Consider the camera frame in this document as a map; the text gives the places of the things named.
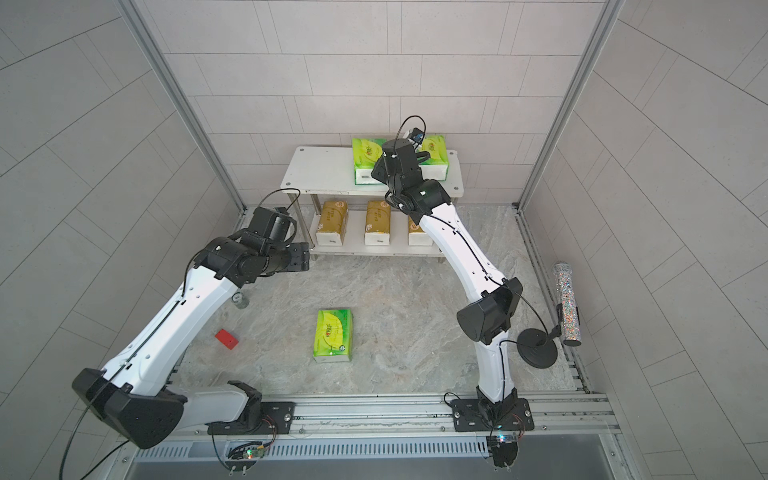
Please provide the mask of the green tissue pack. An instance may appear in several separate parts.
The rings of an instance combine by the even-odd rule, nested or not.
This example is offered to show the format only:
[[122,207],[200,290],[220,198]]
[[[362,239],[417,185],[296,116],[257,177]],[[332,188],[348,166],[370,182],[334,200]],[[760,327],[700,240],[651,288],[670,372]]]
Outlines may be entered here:
[[354,164],[354,183],[356,185],[375,185],[379,181],[373,178],[372,172],[378,159],[383,153],[382,146],[386,139],[353,138],[352,152]]
[[417,151],[419,168],[425,179],[445,181],[450,166],[445,138],[442,135],[428,135]]
[[353,315],[350,309],[320,310],[313,342],[313,358],[317,363],[349,362]]

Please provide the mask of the gold tissue pack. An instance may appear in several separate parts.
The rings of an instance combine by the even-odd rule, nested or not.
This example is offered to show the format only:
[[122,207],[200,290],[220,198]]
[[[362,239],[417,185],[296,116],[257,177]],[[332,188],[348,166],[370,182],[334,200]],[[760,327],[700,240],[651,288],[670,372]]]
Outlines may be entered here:
[[341,247],[346,232],[348,203],[344,200],[328,200],[324,203],[317,230],[317,244],[323,247]]
[[410,217],[408,220],[408,244],[412,247],[430,247],[432,238]]
[[391,237],[391,206],[384,200],[368,202],[364,243],[367,246],[388,246]]

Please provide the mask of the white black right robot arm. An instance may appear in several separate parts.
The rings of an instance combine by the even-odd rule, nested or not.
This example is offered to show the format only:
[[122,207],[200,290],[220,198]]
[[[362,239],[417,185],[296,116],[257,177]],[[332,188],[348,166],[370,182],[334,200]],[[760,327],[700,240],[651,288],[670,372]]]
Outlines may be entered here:
[[462,331],[474,342],[479,368],[479,409],[487,421],[500,421],[517,402],[504,347],[522,285],[507,279],[484,255],[461,222],[442,184],[423,177],[418,152],[406,139],[382,146],[372,177],[388,187],[385,200],[409,216],[442,251],[458,276],[468,304],[457,312]]

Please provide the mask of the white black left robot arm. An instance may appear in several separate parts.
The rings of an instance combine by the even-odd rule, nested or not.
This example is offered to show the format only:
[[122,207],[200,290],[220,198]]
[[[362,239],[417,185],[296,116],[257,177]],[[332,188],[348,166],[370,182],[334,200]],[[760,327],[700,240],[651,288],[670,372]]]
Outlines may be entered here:
[[262,395],[242,381],[224,387],[169,388],[168,378],[202,327],[246,284],[309,268],[309,246],[295,239],[285,207],[254,210],[249,225],[211,240],[190,260],[177,292],[102,369],[85,368],[72,388],[104,424],[141,449],[179,429],[207,426],[214,435],[257,433],[271,426]]

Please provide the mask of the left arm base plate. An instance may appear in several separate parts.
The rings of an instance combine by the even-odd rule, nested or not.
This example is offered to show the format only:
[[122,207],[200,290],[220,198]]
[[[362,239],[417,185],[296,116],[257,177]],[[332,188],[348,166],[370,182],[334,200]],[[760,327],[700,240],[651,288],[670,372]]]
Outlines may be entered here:
[[209,435],[282,435],[288,434],[295,413],[295,402],[260,402],[248,404],[234,421],[212,422]]

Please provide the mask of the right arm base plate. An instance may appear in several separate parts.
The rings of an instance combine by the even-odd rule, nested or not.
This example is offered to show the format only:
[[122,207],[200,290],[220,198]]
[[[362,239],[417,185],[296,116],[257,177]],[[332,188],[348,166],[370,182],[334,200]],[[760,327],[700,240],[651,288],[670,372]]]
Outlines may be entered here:
[[457,432],[529,432],[535,429],[529,402],[509,396],[503,402],[491,404],[485,398],[452,399],[454,429]]

